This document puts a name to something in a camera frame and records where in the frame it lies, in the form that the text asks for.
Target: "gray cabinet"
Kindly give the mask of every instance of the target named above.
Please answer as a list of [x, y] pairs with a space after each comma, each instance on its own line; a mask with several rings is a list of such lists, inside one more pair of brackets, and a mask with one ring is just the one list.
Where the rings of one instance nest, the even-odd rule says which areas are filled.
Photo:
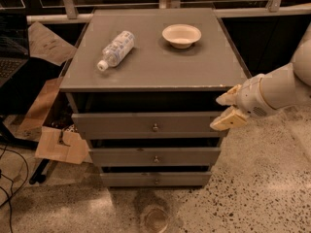
[[[161, 37], [174, 23], [197, 26], [201, 40], [173, 49]], [[117, 68], [97, 72], [101, 50], [132, 31], [135, 48]], [[210, 9], [97, 10], [60, 90], [107, 186], [203, 186], [227, 132], [211, 121], [215, 99], [246, 80]]]

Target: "speckled floor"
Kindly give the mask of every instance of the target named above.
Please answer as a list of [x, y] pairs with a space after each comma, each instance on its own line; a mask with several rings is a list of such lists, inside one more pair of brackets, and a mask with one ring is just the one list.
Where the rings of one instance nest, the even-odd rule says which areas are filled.
[[[26, 183], [12, 199], [13, 232], [311, 232], [310, 130], [311, 107], [230, 130], [200, 189], [111, 189], [92, 164], [52, 162], [44, 183]], [[17, 151], [31, 173], [34, 152]], [[22, 163], [11, 152], [0, 160], [14, 190], [26, 178]], [[3, 177], [0, 185], [10, 192]], [[9, 211], [0, 209], [2, 233], [10, 232]]]

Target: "open cardboard box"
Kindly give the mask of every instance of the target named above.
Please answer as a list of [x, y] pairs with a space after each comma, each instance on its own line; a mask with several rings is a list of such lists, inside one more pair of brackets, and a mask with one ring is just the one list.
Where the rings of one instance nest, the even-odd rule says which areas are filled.
[[[68, 104], [66, 95], [59, 92], [61, 80], [62, 78], [46, 81], [18, 131], [41, 128], [42, 133], [35, 153], [37, 158], [74, 164], [91, 162], [87, 143], [78, 133], [61, 132], [60, 129], [52, 128], [52, 122]], [[59, 142], [61, 133], [63, 144]]]

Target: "laptop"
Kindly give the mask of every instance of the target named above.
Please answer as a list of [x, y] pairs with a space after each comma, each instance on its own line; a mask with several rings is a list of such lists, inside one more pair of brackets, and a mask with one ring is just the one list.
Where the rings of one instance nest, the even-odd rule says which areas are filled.
[[0, 87], [29, 60], [27, 17], [0, 13]]

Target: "white bowl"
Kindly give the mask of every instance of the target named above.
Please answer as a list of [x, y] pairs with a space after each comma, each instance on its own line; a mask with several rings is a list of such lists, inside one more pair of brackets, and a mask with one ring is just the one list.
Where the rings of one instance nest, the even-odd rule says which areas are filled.
[[201, 38], [201, 32], [190, 25], [174, 24], [166, 27], [162, 36], [174, 48], [186, 49]]

